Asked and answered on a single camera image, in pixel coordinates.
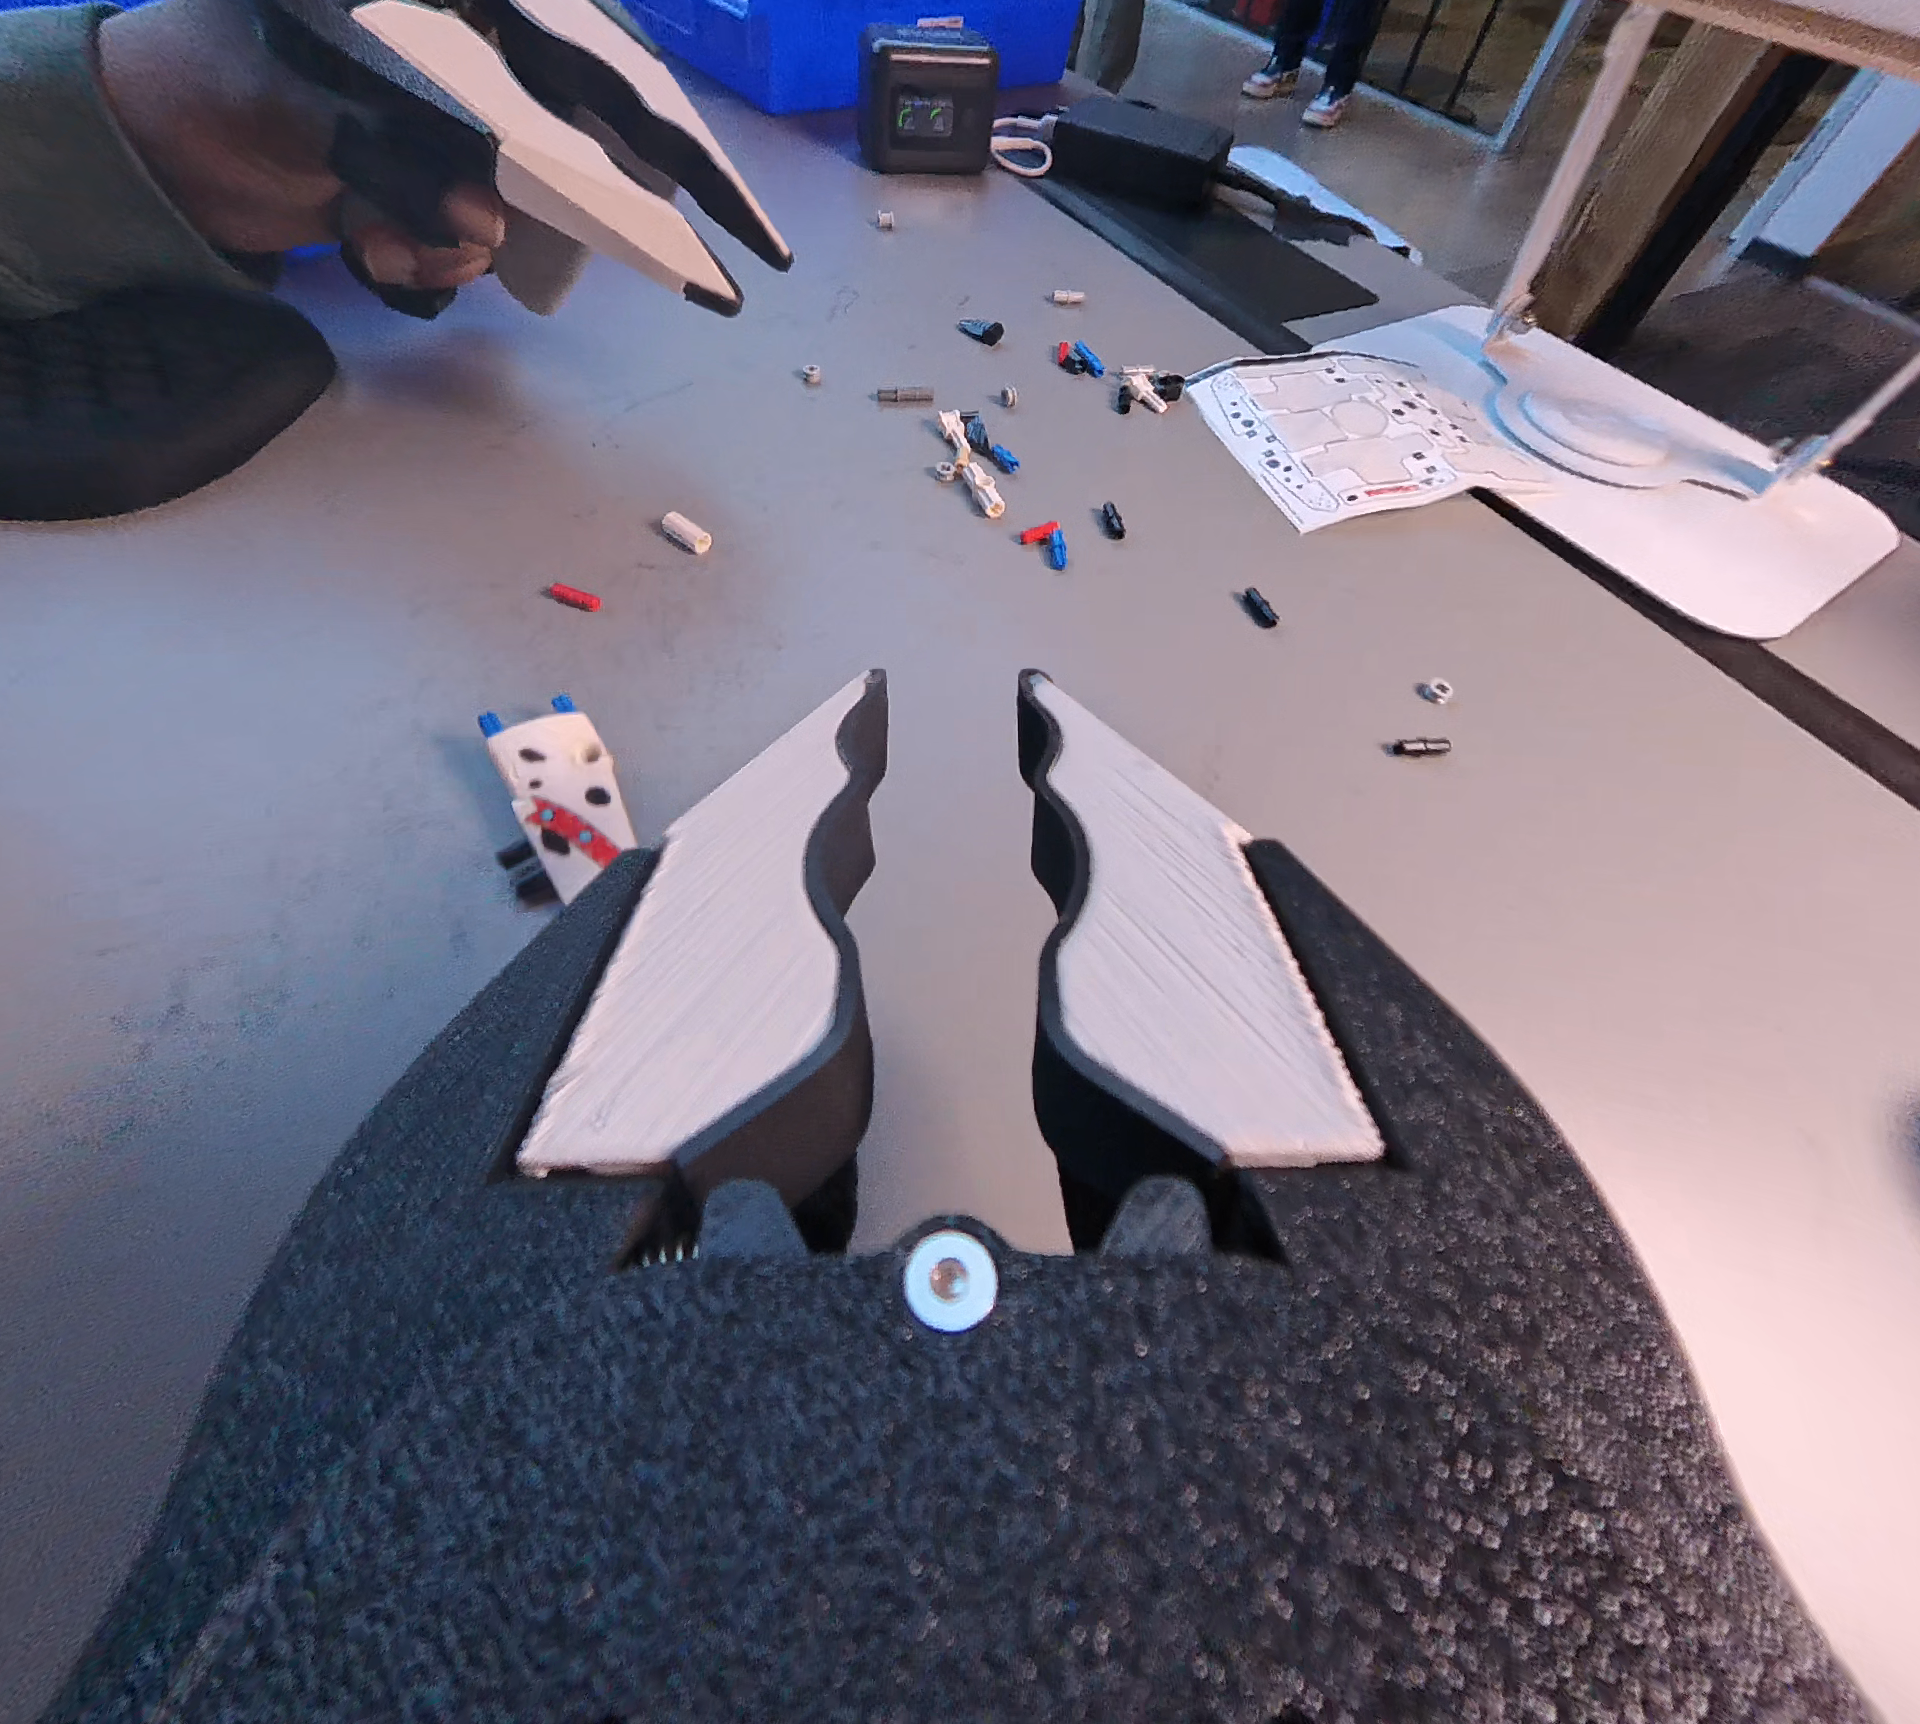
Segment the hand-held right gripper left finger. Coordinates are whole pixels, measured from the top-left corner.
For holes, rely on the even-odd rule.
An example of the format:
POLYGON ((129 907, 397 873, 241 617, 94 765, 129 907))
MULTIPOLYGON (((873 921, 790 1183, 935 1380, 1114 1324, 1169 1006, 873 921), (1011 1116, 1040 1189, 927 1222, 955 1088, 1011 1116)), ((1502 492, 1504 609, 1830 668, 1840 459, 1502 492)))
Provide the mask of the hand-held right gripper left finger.
POLYGON ((847 1248, 874 1099, 847 909, 886 765, 867 669, 663 834, 515 1151, 526 1181, 637 1181, 629 1254, 687 1240, 727 1181, 847 1248))

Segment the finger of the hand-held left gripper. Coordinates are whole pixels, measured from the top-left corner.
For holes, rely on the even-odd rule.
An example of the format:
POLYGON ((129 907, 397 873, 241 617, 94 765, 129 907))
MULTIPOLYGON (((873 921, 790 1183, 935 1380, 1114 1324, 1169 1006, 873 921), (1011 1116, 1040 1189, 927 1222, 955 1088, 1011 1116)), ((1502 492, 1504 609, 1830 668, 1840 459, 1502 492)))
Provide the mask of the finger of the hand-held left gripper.
POLYGON ((618 0, 476 0, 518 87, 587 131, 638 188, 687 195, 775 272, 790 242, 618 0))
POLYGON ((552 117, 457 15, 376 0, 352 22, 485 123, 499 155, 493 188, 506 206, 721 317, 741 310, 738 282, 677 203, 552 117))

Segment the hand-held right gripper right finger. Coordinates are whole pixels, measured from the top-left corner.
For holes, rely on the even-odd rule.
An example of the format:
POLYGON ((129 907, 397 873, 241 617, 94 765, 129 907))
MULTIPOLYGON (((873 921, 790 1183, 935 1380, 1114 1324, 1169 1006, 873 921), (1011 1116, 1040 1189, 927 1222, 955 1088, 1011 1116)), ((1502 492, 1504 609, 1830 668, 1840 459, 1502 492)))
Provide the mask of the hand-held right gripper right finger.
POLYGON ((1073 1244, 1094 1250, 1142 1181, 1185 1181, 1200 1232, 1233 1240, 1245 1175, 1382 1162, 1253 836, 1040 669, 1018 687, 1018 749, 1056 909, 1031 1099, 1073 1244))

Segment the white spotted lego panel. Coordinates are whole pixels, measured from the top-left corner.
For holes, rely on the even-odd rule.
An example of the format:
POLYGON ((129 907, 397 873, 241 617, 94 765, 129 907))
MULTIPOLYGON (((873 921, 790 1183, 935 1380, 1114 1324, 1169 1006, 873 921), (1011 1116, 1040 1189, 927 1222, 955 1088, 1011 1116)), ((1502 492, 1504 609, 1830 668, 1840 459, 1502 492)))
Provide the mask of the white spotted lego panel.
POLYGON ((623 851, 637 829, 619 800, 612 749, 572 698, 551 712, 503 725, 481 712, 479 730, 511 793, 523 838, 493 855, 523 903, 572 903, 623 851))

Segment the person's left forearm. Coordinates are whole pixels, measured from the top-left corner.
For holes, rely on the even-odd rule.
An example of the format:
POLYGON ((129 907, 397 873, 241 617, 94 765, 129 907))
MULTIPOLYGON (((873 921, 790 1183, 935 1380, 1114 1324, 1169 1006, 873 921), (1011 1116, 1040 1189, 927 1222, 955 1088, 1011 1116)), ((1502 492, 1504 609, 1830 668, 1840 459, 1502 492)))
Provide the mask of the person's left forearm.
POLYGON ((118 11, 2 13, 2 321, 43 321, 144 287, 270 280, 279 253, 210 242, 106 104, 118 11))

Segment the lego sticker sheet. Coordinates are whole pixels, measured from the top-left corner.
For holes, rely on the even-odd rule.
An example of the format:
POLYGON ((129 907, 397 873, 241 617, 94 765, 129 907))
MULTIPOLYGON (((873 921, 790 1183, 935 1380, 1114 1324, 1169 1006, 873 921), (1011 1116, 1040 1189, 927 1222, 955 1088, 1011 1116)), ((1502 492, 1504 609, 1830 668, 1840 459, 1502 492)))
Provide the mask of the lego sticker sheet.
POLYGON ((1553 487, 1476 406, 1382 357, 1233 360, 1190 375, 1182 398, 1304 536, 1468 488, 1553 487))

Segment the person's left hand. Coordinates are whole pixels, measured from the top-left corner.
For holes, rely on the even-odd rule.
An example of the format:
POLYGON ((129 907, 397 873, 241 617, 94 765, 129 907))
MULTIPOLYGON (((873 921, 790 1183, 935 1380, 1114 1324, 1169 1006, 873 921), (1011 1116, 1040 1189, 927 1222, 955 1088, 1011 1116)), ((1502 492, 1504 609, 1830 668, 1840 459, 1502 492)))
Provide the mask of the person's left hand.
POLYGON ((328 164, 346 109, 279 65, 238 0, 118 13, 97 29, 97 60, 122 135, 210 247, 344 242, 376 282, 397 288, 457 288, 492 272, 503 203, 487 188, 450 188, 450 247, 387 222, 328 164))

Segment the black device with green display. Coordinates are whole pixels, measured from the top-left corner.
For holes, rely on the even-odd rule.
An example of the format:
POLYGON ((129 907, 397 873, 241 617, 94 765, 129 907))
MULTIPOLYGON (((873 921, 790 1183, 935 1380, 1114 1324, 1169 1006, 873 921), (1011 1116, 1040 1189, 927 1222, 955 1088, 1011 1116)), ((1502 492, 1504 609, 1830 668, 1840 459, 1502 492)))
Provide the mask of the black device with green display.
POLYGON ((999 54, 977 31, 874 22, 858 41, 858 144, 873 173, 982 173, 995 102, 999 54))

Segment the black textured pad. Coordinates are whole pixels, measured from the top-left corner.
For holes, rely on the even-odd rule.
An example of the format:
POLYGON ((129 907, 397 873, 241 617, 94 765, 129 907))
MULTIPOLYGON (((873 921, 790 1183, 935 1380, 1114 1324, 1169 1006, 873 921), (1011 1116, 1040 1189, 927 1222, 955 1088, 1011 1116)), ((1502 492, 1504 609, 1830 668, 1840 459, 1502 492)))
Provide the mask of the black textured pad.
POLYGON ((2 521, 111 521, 223 481, 332 386, 290 304, 227 288, 129 288, 2 321, 2 521))

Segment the black power adapter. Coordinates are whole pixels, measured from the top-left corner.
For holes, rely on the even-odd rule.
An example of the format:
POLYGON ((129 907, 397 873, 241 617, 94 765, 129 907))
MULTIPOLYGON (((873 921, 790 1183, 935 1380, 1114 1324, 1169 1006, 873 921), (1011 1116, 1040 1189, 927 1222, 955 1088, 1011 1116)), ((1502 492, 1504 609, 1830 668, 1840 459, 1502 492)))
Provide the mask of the black power adapter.
POLYGON ((1235 131, 1185 115, 1089 96, 1049 117, 1049 179, 1103 196, 1198 211, 1235 131))

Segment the black table mat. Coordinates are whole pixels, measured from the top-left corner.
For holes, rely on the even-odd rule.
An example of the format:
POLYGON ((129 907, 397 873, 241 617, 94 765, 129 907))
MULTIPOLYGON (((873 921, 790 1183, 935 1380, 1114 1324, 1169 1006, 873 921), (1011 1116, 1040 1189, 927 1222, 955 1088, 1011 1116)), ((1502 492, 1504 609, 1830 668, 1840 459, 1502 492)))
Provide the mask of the black table mat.
POLYGON ((1378 297, 1217 200, 1157 200, 1098 191, 1063 176, 1030 182, 1073 222, 1133 257, 1195 309, 1251 341, 1260 357, 1309 348, 1297 322, 1341 317, 1378 297))

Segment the white wooden book stand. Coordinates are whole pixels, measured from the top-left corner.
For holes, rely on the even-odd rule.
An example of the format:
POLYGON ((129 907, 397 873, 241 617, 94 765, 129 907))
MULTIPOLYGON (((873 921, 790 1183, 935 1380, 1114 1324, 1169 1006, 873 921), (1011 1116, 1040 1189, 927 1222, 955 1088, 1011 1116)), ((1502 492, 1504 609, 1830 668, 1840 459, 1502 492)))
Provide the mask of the white wooden book stand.
POLYGON ((1837 433, 1770 451, 1533 322, 1547 249, 1572 222, 1586 176, 1667 13, 1765 46, 1916 74, 1916 0, 1626 0, 1473 350, 1462 313, 1392 322, 1378 346, 1547 465, 1553 487, 1516 494, 1547 536, 1698 627, 1776 639, 1894 550, 1893 522, 1833 487, 1826 465, 1916 377, 1916 362, 1869 394, 1837 433))

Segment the crumpled plastic wrapper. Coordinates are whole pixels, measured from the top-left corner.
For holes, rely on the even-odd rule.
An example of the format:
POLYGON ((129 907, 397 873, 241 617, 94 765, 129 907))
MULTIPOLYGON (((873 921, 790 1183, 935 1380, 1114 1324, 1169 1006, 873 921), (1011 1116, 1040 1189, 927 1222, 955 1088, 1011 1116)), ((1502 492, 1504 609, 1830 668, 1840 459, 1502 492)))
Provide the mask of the crumpled plastic wrapper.
POLYGON ((1392 226, 1372 218, 1357 203, 1330 191, 1317 176, 1272 147, 1233 147, 1220 168, 1220 184, 1272 203, 1280 222, 1345 226, 1345 237, 1369 237, 1410 266, 1424 266, 1422 249, 1402 237, 1392 226))

